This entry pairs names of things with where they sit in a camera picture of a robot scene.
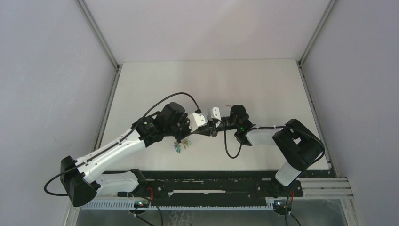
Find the large keyring with yellow handle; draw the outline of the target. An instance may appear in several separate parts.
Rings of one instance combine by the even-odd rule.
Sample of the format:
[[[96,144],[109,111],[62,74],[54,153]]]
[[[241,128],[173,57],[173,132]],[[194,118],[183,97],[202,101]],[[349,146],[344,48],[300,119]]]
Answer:
[[[181,151],[182,151],[182,148],[183,148],[184,150],[186,150],[186,149],[189,148],[191,145],[192,145],[191,140],[190,140],[188,137],[186,137],[186,138],[184,138],[184,139],[181,140],[181,141],[175,141],[175,142],[174,142],[174,149],[175,149],[175,151],[176,151],[178,154],[180,154]]]

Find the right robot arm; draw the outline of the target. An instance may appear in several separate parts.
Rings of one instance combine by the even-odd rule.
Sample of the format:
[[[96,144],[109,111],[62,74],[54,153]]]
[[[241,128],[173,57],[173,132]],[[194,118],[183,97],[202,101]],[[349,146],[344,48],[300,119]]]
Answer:
[[[284,196],[290,191],[291,184],[312,164],[325,156],[325,146],[319,138],[310,132],[299,120],[290,119],[283,126],[257,126],[249,119],[243,105],[231,107],[229,116],[222,117],[218,107],[208,110],[208,119],[213,125],[211,135],[222,131],[234,130],[234,137],[241,147],[255,145],[275,145],[286,161],[272,180],[272,191]]]

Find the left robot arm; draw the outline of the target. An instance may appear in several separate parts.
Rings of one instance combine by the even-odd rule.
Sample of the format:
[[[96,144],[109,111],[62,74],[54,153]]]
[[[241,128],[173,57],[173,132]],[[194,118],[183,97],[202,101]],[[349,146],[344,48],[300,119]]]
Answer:
[[[124,134],[105,146],[77,159],[66,156],[60,163],[60,181],[74,207],[80,207],[99,194],[131,192],[135,196],[146,193],[147,183],[137,173],[103,173],[114,163],[144,150],[164,137],[174,137],[177,142],[208,124],[203,113],[186,113],[171,102],[150,116],[140,118]]]

